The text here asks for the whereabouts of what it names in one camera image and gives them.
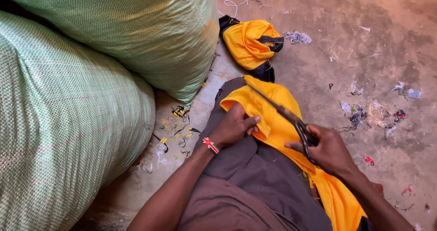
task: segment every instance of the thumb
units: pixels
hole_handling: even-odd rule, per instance
[[[249,129],[255,126],[256,124],[258,124],[259,122],[261,122],[261,118],[259,116],[255,116],[255,117],[248,117],[244,119],[243,124],[246,129]]]
[[[286,142],[284,146],[303,153],[303,145],[300,141],[289,141]]]

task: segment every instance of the person's left hand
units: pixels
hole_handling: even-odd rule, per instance
[[[209,136],[211,142],[218,148],[237,142],[244,135],[250,135],[252,132],[258,132],[257,123],[261,121],[259,116],[247,117],[243,105],[235,102],[229,109],[226,116],[218,124]]]

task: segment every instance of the concrete floor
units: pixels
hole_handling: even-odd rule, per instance
[[[219,10],[233,16],[235,8],[227,7],[223,1],[217,0]],[[240,4],[244,0],[231,1]],[[385,198],[398,206],[409,222],[419,223],[425,230],[437,230],[437,164],[434,163],[437,161],[437,44],[434,44],[437,41],[437,0],[261,1],[268,7],[259,9],[254,1],[249,1],[248,5],[238,7],[236,18],[269,21],[273,16],[269,22],[279,33],[297,30],[306,32],[313,40],[305,46],[286,41],[283,49],[271,59],[276,83],[294,95],[304,122],[326,127],[350,125],[339,106],[340,100],[365,106],[375,99],[391,111],[402,109],[407,113],[387,140],[382,128],[365,125],[343,132],[343,139],[357,164],[365,156],[374,160],[374,167],[364,162],[359,168],[371,181],[383,184]],[[282,9],[290,14],[283,15],[279,12]],[[368,33],[358,26],[369,27],[371,31]],[[332,51],[339,59],[330,62]],[[222,42],[216,52],[221,57],[217,57],[212,66],[207,86],[200,89],[194,100],[189,112],[191,123],[182,131],[183,135],[190,133],[189,127],[202,130],[218,89],[227,80],[244,74]],[[366,59],[375,53],[382,55]],[[354,80],[358,87],[364,88],[364,95],[350,96],[350,84]],[[422,88],[420,99],[407,100],[391,92],[397,81],[415,90]],[[167,119],[170,107],[177,104],[164,92],[156,92],[155,134],[158,137],[173,135],[174,130],[160,129],[161,119]],[[175,124],[181,128],[184,123],[179,120]],[[414,126],[411,132],[407,132],[409,125]],[[124,173],[101,189],[91,209],[110,206],[111,210],[125,210],[129,214],[122,215],[119,221],[124,223],[121,228],[126,227],[135,212],[183,162],[185,155],[180,155],[180,149],[191,151],[197,139],[194,133],[185,148],[178,145],[180,138],[168,141],[168,153],[158,156],[162,149],[156,147],[158,141],[152,137],[147,150],[153,153],[153,172],[141,172],[140,178]],[[412,184],[411,194],[407,192],[402,196],[401,192],[409,184]],[[426,203],[430,213],[425,211]],[[401,210],[411,205],[409,210]]]

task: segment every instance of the woven polypropylene bag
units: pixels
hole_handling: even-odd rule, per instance
[[[219,35],[216,0],[14,0],[187,104]]]
[[[0,12],[0,230],[69,230],[150,139],[150,85]]]

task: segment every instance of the yellow shirt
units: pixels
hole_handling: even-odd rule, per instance
[[[288,89],[278,84],[260,81],[251,76],[244,76],[244,79],[278,105],[283,105],[302,118],[299,106]],[[257,124],[259,132],[252,133],[255,138],[281,151],[309,174],[310,180],[315,183],[319,191],[325,212],[331,219],[333,230],[356,231],[361,217],[366,217],[366,213],[354,195],[340,180],[311,164],[302,153],[284,146],[287,141],[300,141],[292,124],[249,86],[233,91],[220,102],[220,105],[228,111],[235,102],[243,105],[248,116],[261,117],[261,122]]]

